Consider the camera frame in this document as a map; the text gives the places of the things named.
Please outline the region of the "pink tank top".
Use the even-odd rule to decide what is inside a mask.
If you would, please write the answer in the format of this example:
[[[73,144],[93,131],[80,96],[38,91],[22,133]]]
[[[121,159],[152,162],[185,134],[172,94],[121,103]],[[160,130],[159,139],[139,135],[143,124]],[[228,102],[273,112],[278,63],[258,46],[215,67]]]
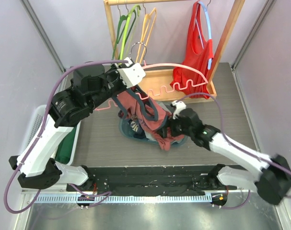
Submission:
[[[114,102],[120,109],[120,113],[118,113],[120,119],[137,119],[144,132],[157,140],[162,150],[168,151],[172,145],[179,145],[185,139],[185,136],[173,137],[170,127],[164,129],[168,119],[172,117],[172,113],[165,110],[151,97],[145,100],[141,99],[145,96],[130,95],[127,89],[113,97]]]

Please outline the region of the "pink hanger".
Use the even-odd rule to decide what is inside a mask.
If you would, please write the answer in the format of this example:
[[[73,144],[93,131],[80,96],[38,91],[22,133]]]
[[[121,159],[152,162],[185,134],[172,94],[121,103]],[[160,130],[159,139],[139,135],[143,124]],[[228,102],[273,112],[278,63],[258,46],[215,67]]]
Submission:
[[[184,85],[181,86],[180,83],[176,82],[170,86],[169,82],[171,81],[171,75],[173,74],[172,69],[161,69],[161,70],[150,70],[147,69],[156,68],[156,67],[176,67],[180,69],[187,69],[189,72],[193,72],[201,76],[203,82],[196,84],[193,80],[186,80]],[[158,63],[147,65],[144,63],[142,67],[146,73],[146,76],[143,78],[139,86],[146,93],[145,97],[141,99],[145,100],[148,98],[153,98],[158,101],[174,101],[179,100],[179,96],[183,96],[184,93],[181,90],[186,90],[189,87],[199,87],[207,86],[208,80],[202,72],[192,67],[175,64],[175,63]]]

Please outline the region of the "red tank top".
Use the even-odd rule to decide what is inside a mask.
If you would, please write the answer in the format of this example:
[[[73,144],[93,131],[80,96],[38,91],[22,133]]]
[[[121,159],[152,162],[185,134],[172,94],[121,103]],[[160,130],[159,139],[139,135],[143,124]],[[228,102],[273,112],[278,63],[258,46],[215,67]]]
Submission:
[[[186,54],[182,64],[199,70],[203,75],[176,67],[173,70],[173,81],[170,83],[171,87],[184,94],[208,93],[207,83],[204,79],[209,79],[208,72],[214,55],[212,39],[206,39],[202,32],[201,10],[202,2],[195,2],[187,32]]]

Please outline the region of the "yellow hanger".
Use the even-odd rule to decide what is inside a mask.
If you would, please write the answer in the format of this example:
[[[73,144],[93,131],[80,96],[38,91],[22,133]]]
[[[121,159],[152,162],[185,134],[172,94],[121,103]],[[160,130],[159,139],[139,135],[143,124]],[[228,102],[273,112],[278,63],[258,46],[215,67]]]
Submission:
[[[157,17],[157,8],[154,7],[150,13],[145,14],[142,24],[141,37],[138,43],[138,51],[135,62],[141,63],[147,52],[147,45],[149,43],[154,24]]]

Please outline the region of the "dark green hanger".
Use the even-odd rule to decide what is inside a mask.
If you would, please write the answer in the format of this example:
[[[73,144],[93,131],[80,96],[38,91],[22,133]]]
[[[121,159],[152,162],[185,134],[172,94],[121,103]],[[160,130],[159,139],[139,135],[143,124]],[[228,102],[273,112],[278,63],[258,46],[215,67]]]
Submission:
[[[122,35],[123,35],[123,32],[124,32],[126,18],[127,18],[127,14],[122,14],[119,17],[119,20],[118,20],[118,23],[117,23],[117,29],[116,29],[116,40],[115,40],[115,44],[113,45],[112,59],[115,59],[115,58],[119,59],[119,53],[120,53],[121,44],[122,44]],[[132,30],[130,32],[129,37],[133,33],[133,30],[135,28],[135,24],[136,24],[137,19],[135,20],[135,23],[133,25],[133,28],[132,28]]]

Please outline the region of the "light blue hanger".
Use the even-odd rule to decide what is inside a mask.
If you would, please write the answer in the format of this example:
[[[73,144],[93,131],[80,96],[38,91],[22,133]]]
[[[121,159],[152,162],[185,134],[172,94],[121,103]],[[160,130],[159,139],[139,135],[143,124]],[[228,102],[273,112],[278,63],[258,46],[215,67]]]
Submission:
[[[198,4],[197,10],[199,9],[199,7],[201,7],[203,9],[205,19],[206,19],[206,24],[207,24],[207,32],[208,32],[207,38],[208,38],[208,40],[210,40],[210,39],[212,39],[212,34],[211,34],[210,17],[209,17],[209,13],[208,13],[209,3],[207,5],[205,5],[202,1],[198,1],[197,4]],[[198,29],[198,35],[199,35],[199,38],[201,41],[201,46],[202,46],[202,48],[204,48],[204,42],[203,42],[203,39],[201,37],[201,32],[200,32],[200,25],[199,25],[197,19],[195,19],[195,23],[196,23],[196,26]]]

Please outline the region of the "lime green hanger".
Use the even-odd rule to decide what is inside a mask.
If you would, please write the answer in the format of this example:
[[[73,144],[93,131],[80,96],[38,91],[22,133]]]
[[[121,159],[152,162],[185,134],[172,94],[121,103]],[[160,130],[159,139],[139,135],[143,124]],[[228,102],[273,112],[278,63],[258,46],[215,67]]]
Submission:
[[[119,59],[123,59],[125,45],[127,43],[128,37],[135,23],[135,20],[140,15],[140,11],[141,11],[141,7],[138,4],[136,4],[132,7],[132,9],[127,14],[124,32],[122,35],[122,44],[121,44],[121,49],[119,53]]]

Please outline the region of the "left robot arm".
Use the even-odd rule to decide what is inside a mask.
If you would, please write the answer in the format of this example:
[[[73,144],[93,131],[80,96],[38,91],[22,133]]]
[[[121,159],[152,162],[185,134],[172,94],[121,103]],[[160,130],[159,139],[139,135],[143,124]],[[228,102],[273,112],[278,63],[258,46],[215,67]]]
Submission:
[[[145,77],[139,63],[116,60],[106,71],[103,64],[88,62],[69,69],[71,86],[52,93],[40,130],[20,156],[9,159],[21,174],[22,188],[43,190],[55,184],[74,184],[83,191],[93,188],[94,177],[86,166],[69,166],[51,156],[77,124],[101,104],[136,86]]]

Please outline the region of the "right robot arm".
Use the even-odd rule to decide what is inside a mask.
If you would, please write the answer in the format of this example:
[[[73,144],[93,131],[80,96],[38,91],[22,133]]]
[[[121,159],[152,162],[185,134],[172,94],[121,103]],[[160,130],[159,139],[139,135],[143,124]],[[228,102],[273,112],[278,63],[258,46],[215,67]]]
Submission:
[[[291,189],[291,169],[281,155],[274,157],[244,146],[218,128],[205,125],[197,113],[184,105],[174,106],[170,119],[173,136],[185,135],[199,147],[227,157],[242,167],[241,170],[221,166],[208,177],[210,187],[220,189],[232,185],[256,191],[271,205],[279,205]]]

